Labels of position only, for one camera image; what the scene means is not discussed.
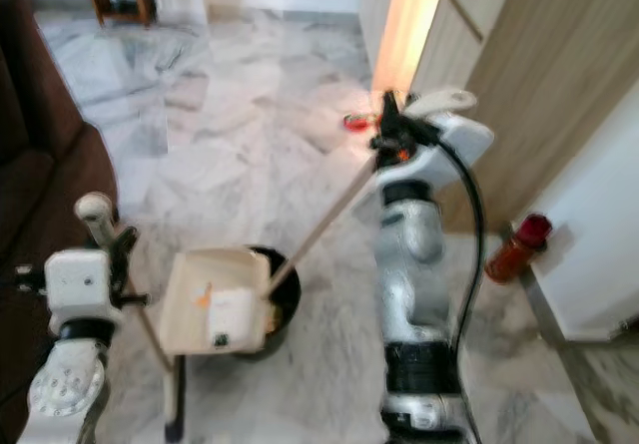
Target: baseboard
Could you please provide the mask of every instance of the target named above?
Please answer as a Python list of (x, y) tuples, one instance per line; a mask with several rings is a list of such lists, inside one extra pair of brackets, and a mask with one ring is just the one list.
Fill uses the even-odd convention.
[[(513, 227), (508, 226), (500, 234), (502, 238), (507, 239), (512, 233)], [(539, 333), (548, 344), (555, 348), (562, 348), (581, 344), (601, 345), (611, 342), (610, 333), (605, 329), (562, 330), (532, 267), (528, 266), (519, 278), (526, 291), (530, 308), (539, 323)]]
[(188, 11), (164, 11), (158, 10), (158, 22), (161, 24), (189, 24), (189, 25), (207, 25), (208, 19), (206, 15)]
[(60, 10), (64, 12), (93, 12), (91, 0), (31, 0), (34, 10)]
[(305, 10), (274, 10), (269, 8), (238, 7), (234, 5), (210, 5), (209, 22), (216, 20), (249, 19), (256, 13), (267, 14), (273, 18), (291, 22), (314, 22), (326, 25), (359, 25), (356, 13), (313, 12)]

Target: red cap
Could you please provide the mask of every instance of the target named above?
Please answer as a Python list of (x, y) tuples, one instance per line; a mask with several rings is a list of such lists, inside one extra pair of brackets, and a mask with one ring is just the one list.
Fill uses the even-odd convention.
[(544, 215), (528, 215), (515, 233), (515, 237), (533, 249), (542, 247), (552, 231), (552, 223)]

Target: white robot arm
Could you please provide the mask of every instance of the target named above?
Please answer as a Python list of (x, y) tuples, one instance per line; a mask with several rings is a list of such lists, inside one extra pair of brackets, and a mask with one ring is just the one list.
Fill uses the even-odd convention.
[(59, 339), (29, 388), (20, 444), (95, 442), (109, 396), (106, 357), (122, 323), (120, 307), (144, 302), (121, 295), (137, 232), (127, 228), (115, 235), (111, 203), (101, 194), (78, 200), (76, 214), (99, 247), (56, 252), (45, 263), (50, 329)]
[(474, 163), (492, 143), (486, 127), (452, 113), (474, 103), (467, 92), (444, 90), (400, 111), (386, 93), (380, 133), (372, 143), (383, 198), (374, 254), (386, 358), (381, 417), (390, 442), (404, 442), (405, 436), (419, 436), (418, 442), (477, 442), (458, 377), (463, 325), (451, 332), (448, 286), (441, 273), (441, 215), (433, 196), (459, 179), (444, 152), (465, 169), (463, 162)]

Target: marble floor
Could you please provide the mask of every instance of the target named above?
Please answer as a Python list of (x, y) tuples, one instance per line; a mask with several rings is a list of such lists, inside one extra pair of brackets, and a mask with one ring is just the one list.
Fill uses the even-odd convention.
[[(142, 232), (132, 275), (153, 293), (154, 319), (177, 251), (262, 243), (290, 253), (368, 156), (366, 137), (340, 127), (343, 114), (370, 109), (369, 67), (350, 20), (258, 11), (206, 29), (101, 30), (86, 16), (37, 18), (82, 113), (103, 134), (121, 215)], [(300, 264), (302, 302), (275, 355), (189, 359), (187, 442), (383, 442), (371, 252), (378, 214), (365, 191)], [(451, 235), (446, 244), (457, 308), (473, 242)], [(594, 442), (519, 285), (484, 283), (461, 361), (484, 443)], [(109, 374), (99, 442), (161, 442), (161, 375), (131, 317)]]
[(639, 345), (573, 345), (561, 357), (599, 440), (639, 441)]

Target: broom handle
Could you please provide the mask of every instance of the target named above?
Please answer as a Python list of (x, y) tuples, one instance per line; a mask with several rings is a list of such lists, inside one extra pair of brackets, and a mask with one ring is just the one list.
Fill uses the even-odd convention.
[[(127, 287), (134, 294), (138, 294), (136, 290), (136, 286), (133, 281), (129, 278), (127, 280)], [(140, 324), (142, 324), (142, 329), (144, 330), (147, 338), (149, 339), (149, 344), (151, 344), (151, 349), (153, 349), (153, 353), (156, 355), (160, 366), (164, 370), (165, 373), (169, 374), (173, 372), (173, 364), (169, 360), (169, 356), (167, 356), (162, 349), (162, 345), (160, 344), (160, 340), (158, 339), (158, 335), (156, 334), (156, 330), (151, 323), (151, 319), (149, 319), (149, 314), (142, 306), (136, 306), (136, 313), (138, 314), (138, 319), (140, 319)]]
[(368, 180), (373, 174), (375, 163), (375, 155), (370, 157), (366, 163), (363, 164), (359, 173), (354, 178), (354, 180), (348, 185), (346, 191), (339, 197), (328, 213), (326, 213), (318, 223), (318, 225), (309, 233), (304, 242), (300, 245), (295, 254), (288, 260), (286, 260), (275, 273), (271, 282), (269, 283), (269, 289), (266, 292), (266, 296), (271, 295), (273, 291), (277, 289), (277, 287), (282, 284), (291, 270), (298, 264), (298, 262), (309, 252), (309, 249), (316, 243), (316, 241), (320, 238), (321, 234), (326, 230), (326, 228), (337, 218), (337, 216), (346, 208), (346, 206), (350, 203), (350, 201), (359, 193), (359, 191), (364, 187)]

